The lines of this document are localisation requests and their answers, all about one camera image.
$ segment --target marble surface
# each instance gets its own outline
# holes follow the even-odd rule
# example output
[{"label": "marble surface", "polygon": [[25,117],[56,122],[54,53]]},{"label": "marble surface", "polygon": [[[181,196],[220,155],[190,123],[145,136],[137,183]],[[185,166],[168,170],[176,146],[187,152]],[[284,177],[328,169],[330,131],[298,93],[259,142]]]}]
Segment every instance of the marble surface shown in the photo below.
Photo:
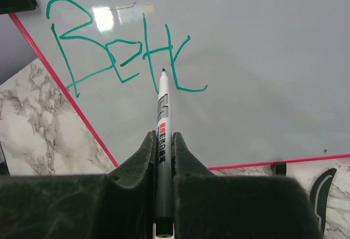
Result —
[{"label": "marble surface", "polygon": [[[39,60],[0,85],[0,142],[12,175],[108,173],[112,162]],[[307,193],[337,168],[324,238],[350,238],[350,159],[288,164]],[[218,176],[272,175],[269,166],[214,171]]]}]

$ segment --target pink whiteboard frame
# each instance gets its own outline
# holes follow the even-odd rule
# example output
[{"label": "pink whiteboard frame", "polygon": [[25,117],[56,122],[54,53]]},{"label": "pink whiteboard frame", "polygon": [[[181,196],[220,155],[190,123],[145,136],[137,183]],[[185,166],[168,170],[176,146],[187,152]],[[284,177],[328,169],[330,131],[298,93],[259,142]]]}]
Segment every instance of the pink whiteboard frame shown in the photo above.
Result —
[{"label": "pink whiteboard frame", "polygon": [[[109,152],[108,148],[104,143],[102,142],[101,138],[98,136],[97,132],[94,130],[92,125],[89,123],[88,119],[84,115],[84,113],[81,111],[77,103],[74,101],[71,94],[69,94],[68,90],[62,83],[62,81],[59,79],[59,76],[57,76],[54,69],[51,67],[51,65],[48,63],[47,59],[43,55],[43,53],[40,51],[39,47],[36,45],[32,37],[29,35],[27,30],[24,28],[21,21],[18,19],[16,14],[12,13],[9,14],[10,18],[12,19],[13,23],[16,25],[18,30],[22,33],[22,35],[25,37],[25,39],[28,41],[29,45],[32,47],[34,52],[38,55],[38,58],[41,60],[45,68],[48,70],[50,75],[53,77],[53,79],[56,81],[57,85],[62,90],[65,97],[69,100],[75,111],[78,113],[78,115],[81,117],[82,121],[85,123],[86,127],[89,129],[89,131],[92,133],[94,138],[97,140],[97,142],[100,144],[104,152],[107,154],[109,159],[112,161],[114,166],[118,167],[117,161],[113,158],[112,154]],[[286,163],[294,163],[294,162],[305,162],[305,161],[319,161],[319,160],[330,160],[330,159],[341,159],[341,158],[350,158],[350,154],[341,154],[341,155],[330,155],[330,156],[319,156],[319,157],[311,157],[311,158],[303,158],[303,159],[291,159],[291,160],[283,160],[283,161],[267,161],[267,162],[256,162],[253,164],[239,164],[239,165],[227,165],[227,166],[215,166],[215,167],[209,167],[209,170],[225,170],[225,169],[233,169],[233,168],[243,168],[243,167],[254,167],[254,166],[266,166],[266,165],[273,165],[277,162],[286,162]]]}]

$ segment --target marker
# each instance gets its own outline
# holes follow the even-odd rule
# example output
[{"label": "marker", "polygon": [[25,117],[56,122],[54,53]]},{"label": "marker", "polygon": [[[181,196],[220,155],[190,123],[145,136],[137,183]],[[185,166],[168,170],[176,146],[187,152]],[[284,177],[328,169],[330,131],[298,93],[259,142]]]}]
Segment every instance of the marker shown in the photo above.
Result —
[{"label": "marker", "polygon": [[157,171],[158,180],[155,202],[156,236],[161,238],[173,235],[173,200],[171,173],[171,124],[169,81],[165,69],[159,80],[157,115]]}]

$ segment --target white marble with gray veins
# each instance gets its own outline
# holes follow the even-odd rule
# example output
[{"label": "white marble with gray veins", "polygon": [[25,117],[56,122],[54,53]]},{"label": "white marble with gray veins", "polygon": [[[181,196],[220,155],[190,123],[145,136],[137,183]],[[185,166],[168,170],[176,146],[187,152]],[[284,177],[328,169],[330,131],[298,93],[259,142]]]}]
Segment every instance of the white marble with gray veins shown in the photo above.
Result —
[{"label": "white marble with gray veins", "polygon": [[[0,85],[0,142],[12,175],[108,173],[114,169],[39,60]],[[337,168],[328,198],[327,239],[350,238],[350,159],[288,164],[287,175],[309,193],[314,181]],[[214,171],[272,175],[269,166]]]},{"label": "white marble with gray veins", "polygon": [[0,86],[0,142],[12,175],[114,169],[38,59]]}]

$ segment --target whiteboard surface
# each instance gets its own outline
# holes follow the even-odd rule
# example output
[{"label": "whiteboard surface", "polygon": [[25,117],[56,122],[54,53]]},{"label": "whiteboard surface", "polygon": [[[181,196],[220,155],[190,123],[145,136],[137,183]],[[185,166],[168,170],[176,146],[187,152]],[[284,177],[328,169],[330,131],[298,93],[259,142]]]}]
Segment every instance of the whiteboard surface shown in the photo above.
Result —
[{"label": "whiteboard surface", "polygon": [[[349,153],[350,0],[58,0],[50,19],[37,1],[18,17],[69,86],[52,24],[63,35],[74,79],[88,76],[70,93],[118,163],[156,128],[150,66],[156,84],[167,69],[172,130],[206,166]],[[189,39],[177,86],[168,39],[173,58]],[[147,46],[163,49],[151,65]]]}]

